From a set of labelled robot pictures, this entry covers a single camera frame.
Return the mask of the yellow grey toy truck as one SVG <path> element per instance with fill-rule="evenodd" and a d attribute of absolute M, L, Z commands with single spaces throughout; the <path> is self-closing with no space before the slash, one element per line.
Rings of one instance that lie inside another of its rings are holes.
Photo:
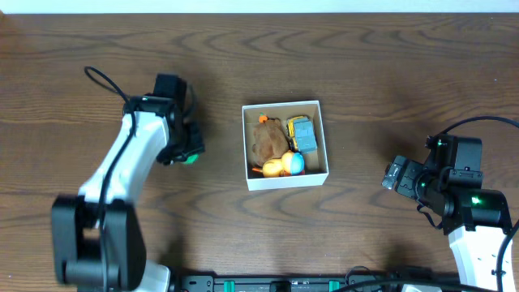
<path fill-rule="evenodd" d="M 290 149 L 302 154 L 317 150 L 313 122 L 305 115 L 287 119 Z"/>

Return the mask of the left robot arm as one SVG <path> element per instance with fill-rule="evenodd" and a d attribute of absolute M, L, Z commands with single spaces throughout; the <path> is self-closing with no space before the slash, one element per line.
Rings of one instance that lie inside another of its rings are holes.
<path fill-rule="evenodd" d="M 187 163 L 204 151 L 186 122 L 184 96 L 132 97 L 109 152 L 76 196 L 51 208 L 54 271 L 80 291 L 168 291 L 171 270 L 147 257 L 135 206 L 154 163 Z"/>

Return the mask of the green round disc toy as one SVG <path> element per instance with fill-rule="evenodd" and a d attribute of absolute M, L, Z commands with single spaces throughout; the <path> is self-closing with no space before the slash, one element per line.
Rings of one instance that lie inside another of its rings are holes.
<path fill-rule="evenodd" d="M 183 153 L 181 163 L 184 165 L 192 165 L 199 159 L 199 154 L 197 152 L 187 152 Z"/>

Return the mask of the colourful puzzle cube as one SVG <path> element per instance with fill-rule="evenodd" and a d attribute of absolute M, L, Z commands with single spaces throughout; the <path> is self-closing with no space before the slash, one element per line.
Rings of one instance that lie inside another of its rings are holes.
<path fill-rule="evenodd" d="M 306 174 L 306 173 L 305 173 L 305 170 L 303 170 L 302 172 L 300 172 L 300 173 L 298 173 L 298 174 L 291 174 L 291 173 L 289 173 L 289 172 L 284 171 L 283 176 L 285 176 L 285 177 L 289 177 L 289 176 L 294 176 L 294 175 L 305 175 L 305 174 Z"/>

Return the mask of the brown plush bear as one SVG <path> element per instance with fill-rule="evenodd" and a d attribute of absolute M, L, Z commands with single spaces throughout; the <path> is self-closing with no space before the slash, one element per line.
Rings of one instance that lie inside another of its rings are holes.
<path fill-rule="evenodd" d="M 282 130 L 281 120 L 259 116 L 259 123 L 253 129 L 252 153 L 254 163 L 262 167 L 271 159 L 281 158 L 290 150 L 288 140 Z"/>

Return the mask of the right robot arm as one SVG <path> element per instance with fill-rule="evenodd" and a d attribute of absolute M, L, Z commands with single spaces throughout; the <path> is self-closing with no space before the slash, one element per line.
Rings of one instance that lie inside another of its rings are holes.
<path fill-rule="evenodd" d="M 382 186 L 414 200 L 417 211 L 448 237 L 461 284 L 516 289 L 510 268 L 518 226 L 504 193 L 483 188 L 479 153 L 431 152 L 424 163 L 396 156 Z"/>

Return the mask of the orange duck toy blue hat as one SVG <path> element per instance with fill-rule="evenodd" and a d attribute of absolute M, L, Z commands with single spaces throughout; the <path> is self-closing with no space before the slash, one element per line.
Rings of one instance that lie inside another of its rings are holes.
<path fill-rule="evenodd" d="M 305 161 L 301 153 L 288 151 L 281 158 L 268 160 L 262 167 L 254 167 L 252 170 L 261 173 L 265 178 L 285 177 L 284 171 L 298 174 L 305 170 Z"/>

